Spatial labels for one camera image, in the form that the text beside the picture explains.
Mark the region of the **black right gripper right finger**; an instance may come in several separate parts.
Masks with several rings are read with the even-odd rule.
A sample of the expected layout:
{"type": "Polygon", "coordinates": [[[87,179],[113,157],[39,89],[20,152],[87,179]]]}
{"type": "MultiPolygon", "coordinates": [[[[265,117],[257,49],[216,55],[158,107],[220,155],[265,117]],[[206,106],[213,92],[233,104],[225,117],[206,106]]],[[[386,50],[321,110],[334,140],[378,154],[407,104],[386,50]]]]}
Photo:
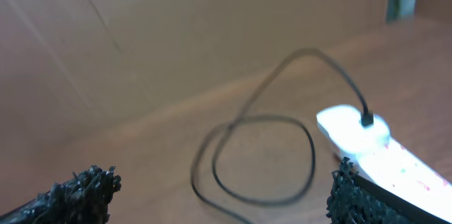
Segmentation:
{"type": "Polygon", "coordinates": [[[447,224],[412,203],[359,176],[344,157],[332,173],[326,217],[332,224],[447,224]]]}

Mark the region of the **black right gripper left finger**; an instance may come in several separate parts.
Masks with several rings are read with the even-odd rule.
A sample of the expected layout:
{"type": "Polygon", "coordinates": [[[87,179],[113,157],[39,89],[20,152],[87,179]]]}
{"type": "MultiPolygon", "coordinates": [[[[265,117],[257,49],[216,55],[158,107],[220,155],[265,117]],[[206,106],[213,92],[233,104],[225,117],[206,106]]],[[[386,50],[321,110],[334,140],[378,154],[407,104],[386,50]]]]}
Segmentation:
{"type": "Polygon", "coordinates": [[[121,189],[115,166],[107,170],[93,165],[63,184],[1,215],[1,224],[105,224],[109,204],[121,189]]]}

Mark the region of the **white power strip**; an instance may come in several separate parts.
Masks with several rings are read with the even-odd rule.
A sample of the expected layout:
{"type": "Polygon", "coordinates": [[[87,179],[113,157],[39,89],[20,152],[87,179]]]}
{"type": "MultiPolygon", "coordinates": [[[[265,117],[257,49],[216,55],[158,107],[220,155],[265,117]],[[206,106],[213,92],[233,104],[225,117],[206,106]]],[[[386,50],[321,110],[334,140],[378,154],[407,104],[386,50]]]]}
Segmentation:
{"type": "Polygon", "coordinates": [[[351,105],[336,105],[316,115],[319,130],[339,158],[347,157],[359,175],[409,203],[451,222],[451,183],[392,136],[372,151],[350,154],[339,146],[340,121],[361,112],[351,105]]]}

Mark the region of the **white charger plug adapter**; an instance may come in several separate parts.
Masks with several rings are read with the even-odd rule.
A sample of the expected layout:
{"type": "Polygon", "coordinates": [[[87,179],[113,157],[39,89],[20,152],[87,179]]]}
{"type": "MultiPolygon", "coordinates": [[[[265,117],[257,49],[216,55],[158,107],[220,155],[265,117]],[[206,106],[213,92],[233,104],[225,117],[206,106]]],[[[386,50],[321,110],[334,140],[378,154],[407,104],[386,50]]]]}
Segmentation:
{"type": "Polygon", "coordinates": [[[363,126],[360,115],[346,116],[340,120],[339,146],[342,151],[350,154],[360,154],[380,148],[389,142],[391,137],[387,123],[374,116],[374,123],[363,126]]]}

